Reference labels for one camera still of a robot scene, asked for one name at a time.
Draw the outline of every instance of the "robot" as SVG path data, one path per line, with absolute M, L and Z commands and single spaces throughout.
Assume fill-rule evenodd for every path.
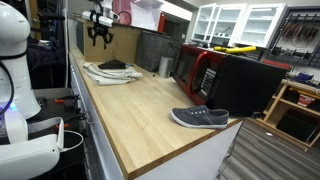
M 1 179 L 30 179 L 57 164 L 64 150 L 63 120 L 53 119 L 60 122 L 58 135 L 28 140 L 32 128 L 26 119 L 40 111 L 26 60 L 30 26 L 20 12 L 1 1 L 0 24 L 0 130 L 10 142 L 0 145 L 0 174 Z

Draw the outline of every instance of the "gray sneaker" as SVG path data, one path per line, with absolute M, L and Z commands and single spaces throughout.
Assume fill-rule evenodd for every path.
M 206 106 L 194 108 L 174 108 L 172 118 L 188 128 L 223 129 L 227 127 L 229 112 L 224 109 L 210 110 Z

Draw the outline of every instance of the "glass cabinet door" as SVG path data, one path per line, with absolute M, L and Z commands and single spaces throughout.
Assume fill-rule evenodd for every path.
M 231 4 L 219 6 L 215 16 L 215 24 L 210 34 L 210 42 L 214 45 L 229 45 L 230 38 L 244 15 L 247 4 Z
M 192 39 L 206 40 L 216 4 L 200 6 Z
M 249 5 L 235 43 L 268 47 L 285 7 L 286 4 Z

